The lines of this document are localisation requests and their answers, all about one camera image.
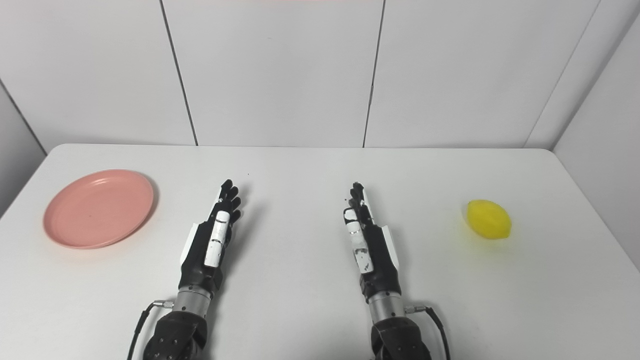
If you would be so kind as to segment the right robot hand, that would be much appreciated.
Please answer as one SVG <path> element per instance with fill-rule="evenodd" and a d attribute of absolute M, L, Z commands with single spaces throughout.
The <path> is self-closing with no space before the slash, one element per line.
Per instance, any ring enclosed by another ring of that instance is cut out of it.
<path fill-rule="evenodd" d="M 402 294 L 398 258 L 388 227 L 375 223 L 363 184 L 354 182 L 349 191 L 343 221 L 359 270 L 359 287 L 366 303 L 377 294 Z"/>

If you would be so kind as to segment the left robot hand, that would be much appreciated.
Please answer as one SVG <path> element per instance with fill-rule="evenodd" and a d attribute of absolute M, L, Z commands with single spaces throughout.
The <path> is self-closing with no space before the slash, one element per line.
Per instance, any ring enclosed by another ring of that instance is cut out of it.
<path fill-rule="evenodd" d="M 242 215 L 241 203 L 238 187 L 227 179 L 219 189 L 209 217 L 196 226 L 187 241 L 189 248 L 180 267 L 179 289 L 198 287 L 210 294 L 220 289 L 224 278 L 221 266 L 233 237 L 234 224 Z"/>

